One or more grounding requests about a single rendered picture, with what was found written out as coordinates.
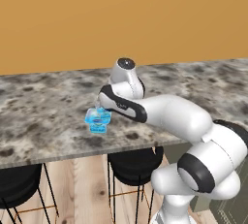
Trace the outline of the blue yogurt container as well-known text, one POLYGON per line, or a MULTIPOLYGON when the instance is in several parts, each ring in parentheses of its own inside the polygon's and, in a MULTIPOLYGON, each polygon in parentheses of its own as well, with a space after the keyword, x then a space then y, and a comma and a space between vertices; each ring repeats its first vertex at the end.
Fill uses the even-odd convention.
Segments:
POLYGON ((104 108, 87 110, 84 122, 89 125, 89 131, 95 134, 105 134, 111 120, 111 112, 104 108))

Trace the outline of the black bar stool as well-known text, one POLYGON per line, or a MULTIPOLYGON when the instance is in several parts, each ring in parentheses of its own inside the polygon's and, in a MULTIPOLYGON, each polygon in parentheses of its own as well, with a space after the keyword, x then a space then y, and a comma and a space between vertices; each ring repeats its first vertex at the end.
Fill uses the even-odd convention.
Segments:
POLYGON ((28 209, 27 212, 42 209, 45 212, 47 224, 51 224, 47 210, 54 208, 55 218, 59 217, 59 211, 48 175, 47 165, 43 163, 0 169, 0 209, 5 210, 9 214, 12 224, 23 224, 20 218, 20 211, 16 208, 27 202, 35 193, 39 194, 42 206, 40 208, 28 209), (45 200, 40 189, 42 170, 45 170, 46 180, 52 198, 51 206, 45 205, 45 200))
MULTIPOLYGON (((146 201, 151 211, 154 193, 151 193, 151 199, 148 200, 144 185, 151 180, 152 172, 161 165, 163 156, 164 149, 161 146, 156 146, 155 149, 144 148, 108 155, 108 206, 113 224, 116 224, 115 198, 123 194, 133 194, 133 191, 116 194, 115 180, 118 179, 125 185, 137 187, 135 191, 137 194, 136 214, 139 214, 139 204, 143 200, 146 201)), ((148 219, 151 219, 151 212, 148 213, 148 219)))

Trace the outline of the grey-green cabinet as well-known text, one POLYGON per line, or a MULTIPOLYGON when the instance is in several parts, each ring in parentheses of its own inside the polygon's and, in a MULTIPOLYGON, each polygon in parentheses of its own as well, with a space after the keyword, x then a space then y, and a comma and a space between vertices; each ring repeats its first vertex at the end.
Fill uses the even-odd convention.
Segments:
MULTIPOLYGON (((189 149, 189 144, 169 144, 164 146, 168 162, 175 163, 189 149)), ((197 214, 210 211, 217 224, 248 224, 248 156, 237 168, 241 188, 236 197, 226 201, 211 201, 203 196, 195 197, 191 210, 197 214)))

